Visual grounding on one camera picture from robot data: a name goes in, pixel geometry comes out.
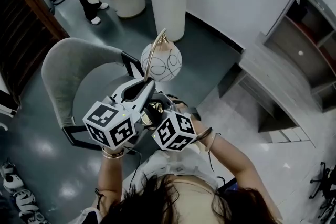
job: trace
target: baseboard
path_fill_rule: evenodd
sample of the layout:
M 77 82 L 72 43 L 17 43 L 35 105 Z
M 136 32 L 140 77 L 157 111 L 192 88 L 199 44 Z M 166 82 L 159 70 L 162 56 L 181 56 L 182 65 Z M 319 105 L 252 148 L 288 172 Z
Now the baseboard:
M 242 54 L 244 49 L 235 43 L 232 39 L 225 36 L 223 33 L 219 32 L 217 29 L 212 27 L 211 25 L 207 24 L 206 22 L 202 21 L 201 19 L 197 18 L 196 16 L 192 15 L 189 12 L 185 13 L 185 17 L 192 20 L 193 22 L 197 23 L 198 25 L 204 27 L 206 30 L 208 30 L 211 34 L 218 37 L 223 42 L 227 43 L 231 48 L 233 48 L 236 52 L 239 54 Z

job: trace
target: lamp shade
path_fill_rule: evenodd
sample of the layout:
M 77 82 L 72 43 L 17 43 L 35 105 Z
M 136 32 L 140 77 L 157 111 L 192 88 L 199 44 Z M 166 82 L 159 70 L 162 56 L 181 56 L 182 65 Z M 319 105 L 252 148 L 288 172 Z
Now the lamp shade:
M 150 59 L 148 76 L 159 82 L 169 81 L 175 78 L 182 66 L 180 50 L 174 43 L 167 40 L 164 34 L 157 44 L 149 44 L 143 50 L 140 61 L 144 71 Z

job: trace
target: fiducial marker cube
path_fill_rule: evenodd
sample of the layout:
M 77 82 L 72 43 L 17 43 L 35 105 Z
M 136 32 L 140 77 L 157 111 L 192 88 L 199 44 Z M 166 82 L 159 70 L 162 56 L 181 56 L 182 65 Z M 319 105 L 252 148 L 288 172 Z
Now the fiducial marker cube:
M 182 151 L 197 135 L 189 114 L 172 111 L 152 137 L 162 150 Z
M 97 101 L 84 116 L 83 122 L 93 140 L 112 150 L 136 134 L 131 113 L 122 106 Z

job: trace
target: bracelet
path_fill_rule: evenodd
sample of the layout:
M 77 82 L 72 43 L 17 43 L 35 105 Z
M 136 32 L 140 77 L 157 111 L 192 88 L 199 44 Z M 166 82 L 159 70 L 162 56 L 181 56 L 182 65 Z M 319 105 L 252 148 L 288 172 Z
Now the bracelet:
M 211 142 L 206 146 L 205 151 L 209 151 L 214 144 L 217 133 L 211 133 Z
M 208 129 L 204 130 L 202 133 L 200 133 L 197 137 L 196 137 L 196 140 L 199 141 L 199 140 L 202 140 L 204 138 L 206 138 L 208 135 L 211 134 L 211 131 L 212 131 L 212 127 L 209 127 Z
M 120 152 L 115 153 L 115 154 L 110 154 L 106 152 L 104 148 L 101 149 L 101 154 L 106 158 L 106 159 L 119 159 L 124 155 L 125 149 L 123 148 Z

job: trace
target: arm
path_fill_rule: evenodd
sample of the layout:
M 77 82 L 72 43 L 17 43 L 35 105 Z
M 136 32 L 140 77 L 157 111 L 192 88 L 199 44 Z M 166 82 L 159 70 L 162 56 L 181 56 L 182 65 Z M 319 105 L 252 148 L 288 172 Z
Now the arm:
M 202 126 L 200 121 L 193 121 L 193 124 L 197 133 L 201 133 L 206 129 Z M 205 146 L 211 143 L 211 141 L 211 135 L 201 140 Z M 215 136 L 215 140 L 210 151 L 219 160 L 219 162 L 235 176 L 239 187 L 252 188 L 259 191 L 272 215 L 275 218 L 282 219 L 278 207 L 269 196 L 268 191 L 258 175 L 253 163 L 243 152 L 218 135 Z
M 111 151 L 105 148 L 105 151 L 112 154 L 117 151 Z M 98 174 L 98 189 L 99 193 L 104 196 L 101 198 L 99 206 L 100 212 L 104 217 L 111 204 L 114 201 L 120 201 L 122 192 L 122 170 L 121 170 L 121 158 L 107 159 L 102 157 L 101 166 Z M 93 207 L 96 207 L 98 198 L 93 203 Z

